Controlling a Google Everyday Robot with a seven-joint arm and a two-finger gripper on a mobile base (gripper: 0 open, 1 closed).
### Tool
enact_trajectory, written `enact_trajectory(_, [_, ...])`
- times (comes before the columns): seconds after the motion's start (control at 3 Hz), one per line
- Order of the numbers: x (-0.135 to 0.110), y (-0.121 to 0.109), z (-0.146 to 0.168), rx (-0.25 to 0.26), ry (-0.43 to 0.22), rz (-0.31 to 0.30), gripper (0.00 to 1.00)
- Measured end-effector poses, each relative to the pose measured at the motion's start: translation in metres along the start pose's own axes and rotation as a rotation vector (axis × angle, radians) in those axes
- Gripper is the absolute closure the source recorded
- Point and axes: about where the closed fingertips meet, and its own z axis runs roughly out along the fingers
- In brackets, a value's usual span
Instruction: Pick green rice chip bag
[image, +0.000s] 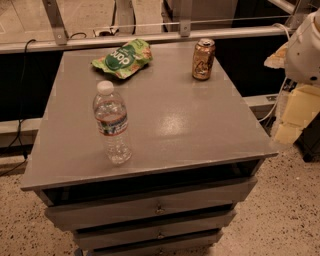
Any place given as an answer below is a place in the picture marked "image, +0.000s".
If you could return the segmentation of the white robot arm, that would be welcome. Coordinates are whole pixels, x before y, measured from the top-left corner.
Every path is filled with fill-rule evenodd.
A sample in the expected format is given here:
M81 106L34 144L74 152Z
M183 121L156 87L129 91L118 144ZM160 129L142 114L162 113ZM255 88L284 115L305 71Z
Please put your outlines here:
M293 144L320 112L320 10L310 13L294 34L264 65L285 70L287 79L296 82L272 131L275 141Z

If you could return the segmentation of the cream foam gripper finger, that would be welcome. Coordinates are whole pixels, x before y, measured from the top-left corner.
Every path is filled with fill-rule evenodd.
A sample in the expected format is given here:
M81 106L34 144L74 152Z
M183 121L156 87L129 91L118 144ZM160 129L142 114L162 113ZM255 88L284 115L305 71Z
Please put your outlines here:
M273 54L266 58L264 65L269 68L279 69L284 67L285 56L288 44L283 44Z
M274 140L293 144L320 112L320 87L298 84L288 95Z

